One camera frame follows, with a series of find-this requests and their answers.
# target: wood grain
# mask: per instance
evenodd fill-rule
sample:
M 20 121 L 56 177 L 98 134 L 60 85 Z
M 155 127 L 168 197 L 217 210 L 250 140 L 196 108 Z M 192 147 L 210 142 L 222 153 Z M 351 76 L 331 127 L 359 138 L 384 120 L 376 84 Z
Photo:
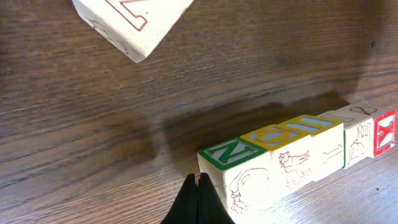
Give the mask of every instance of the wood grain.
M 156 223 L 203 147 L 348 103 L 398 109 L 396 0 L 195 1 L 139 64 L 69 0 L 0 12 L 0 222 Z M 274 222 L 396 223 L 397 156 L 284 198 Z

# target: alphabet block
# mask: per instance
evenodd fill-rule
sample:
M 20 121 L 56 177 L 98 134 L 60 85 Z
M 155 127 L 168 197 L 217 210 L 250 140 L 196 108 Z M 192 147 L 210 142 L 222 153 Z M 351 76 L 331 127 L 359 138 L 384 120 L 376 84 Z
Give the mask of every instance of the alphabet block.
M 321 118 L 338 119 L 344 124 L 344 169 L 371 155 L 373 151 L 373 119 L 349 110 L 328 111 Z
M 72 0 L 79 16 L 138 63 L 159 44 L 193 0 Z
M 301 115 L 280 125 L 309 133 L 312 137 L 312 179 L 320 180 L 344 164 L 344 126 L 341 121 L 311 115 Z
M 271 155 L 266 149 L 233 138 L 199 151 L 198 161 L 234 221 L 273 205 Z
M 396 145 L 397 111 L 377 109 L 372 106 L 348 105 L 338 109 L 350 116 L 370 116 L 373 119 L 373 152 L 369 157 L 375 158 Z
M 312 181 L 312 139 L 305 131 L 270 125 L 241 138 L 269 150 L 271 186 L 276 197 L 291 194 Z

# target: brown wooden floor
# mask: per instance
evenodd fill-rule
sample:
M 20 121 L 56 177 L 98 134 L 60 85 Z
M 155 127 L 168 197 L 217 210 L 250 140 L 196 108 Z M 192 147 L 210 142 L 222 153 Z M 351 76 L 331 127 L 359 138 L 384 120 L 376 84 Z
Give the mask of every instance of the brown wooden floor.
M 158 223 L 205 146 L 348 103 L 398 109 L 398 0 L 197 0 L 139 64 L 70 0 L 0 13 L 0 222 Z M 397 223 L 397 179 L 394 148 L 264 220 Z

